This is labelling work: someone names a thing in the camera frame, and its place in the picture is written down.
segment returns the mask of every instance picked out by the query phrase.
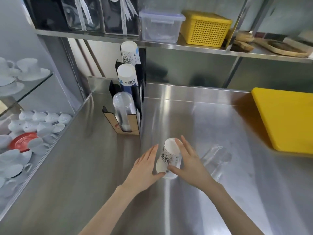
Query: stainless steel counter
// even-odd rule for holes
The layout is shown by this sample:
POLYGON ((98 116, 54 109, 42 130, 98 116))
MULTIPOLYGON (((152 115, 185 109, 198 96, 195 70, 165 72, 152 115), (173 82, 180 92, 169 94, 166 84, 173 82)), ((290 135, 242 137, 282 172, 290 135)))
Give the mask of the stainless steel counter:
MULTIPOLYGON (((180 135, 200 156, 212 143, 232 153, 219 182, 266 235, 313 233, 313 160, 268 146, 250 93, 147 84, 140 138, 117 135, 102 114, 103 105, 112 110, 107 86, 93 80, 94 93, 2 218, 0 234, 77 234, 137 157, 180 135)), ((230 232, 205 194, 176 178, 136 196, 112 234, 230 232)))

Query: right hand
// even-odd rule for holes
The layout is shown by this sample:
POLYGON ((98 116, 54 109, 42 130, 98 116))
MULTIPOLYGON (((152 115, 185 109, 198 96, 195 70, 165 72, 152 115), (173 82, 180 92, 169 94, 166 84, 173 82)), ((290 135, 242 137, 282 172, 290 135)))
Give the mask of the right hand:
POLYGON ((168 166, 167 169, 202 191, 208 186, 216 184, 217 182, 208 173, 196 151, 184 136, 182 136, 182 143, 177 138, 175 138, 175 142, 182 154, 184 168, 178 169, 175 166, 168 166))

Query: metal shelf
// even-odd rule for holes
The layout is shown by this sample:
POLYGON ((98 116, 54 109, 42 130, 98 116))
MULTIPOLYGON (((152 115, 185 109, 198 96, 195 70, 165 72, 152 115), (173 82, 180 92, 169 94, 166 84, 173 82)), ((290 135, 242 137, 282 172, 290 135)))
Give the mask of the metal shelf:
POLYGON ((0 101, 2 101, 7 107, 5 110, 0 112, 0 117, 3 116, 6 112, 8 112, 10 109, 12 109, 15 105, 17 105, 21 100, 23 100, 26 96, 33 92, 37 87, 39 87, 52 75, 53 73, 50 73, 49 76, 35 81, 20 81, 17 79, 17 82, 21 82, 24 84, 24 88, 23 90, 16 94, 0 97, 0 101))
POLYGON ((134 41, 138 46, 142 47, 159 47, 159 48, 168 48, 176 50, 185 50, 192 52, 201 52, 209 54, 218 54, 218 55, 230 55, 246 58, 256 58, 256 59, 270 59, 277 61, 287 61, 287 62, 298 62, 298 63, 313 63, 313 58, 297 58, 289 57, 284 55, 278 55, 272 53, 263 47, 252 44, 255 49, 249 53, 235 52, 235 51, 226 51, 216 47, 206 47, 200 45, 191 45, 187 44, 184 38, 179 35, 177 43, 158 43, 158 42, 149 42, 140 40, 138 36, 123 36, 123 35, 111 35, 103 33, 79 33, 79 32, 59 32, 59 31, 49 31, 49 30, 35 30, 35 33, 38 35, 47 35, 47 36, 56 36, 64 38, 73 38, 73 39, 86 39, 86 40, 95 40, 102 42, 110 43, 123 43, 124 41, 134 41))

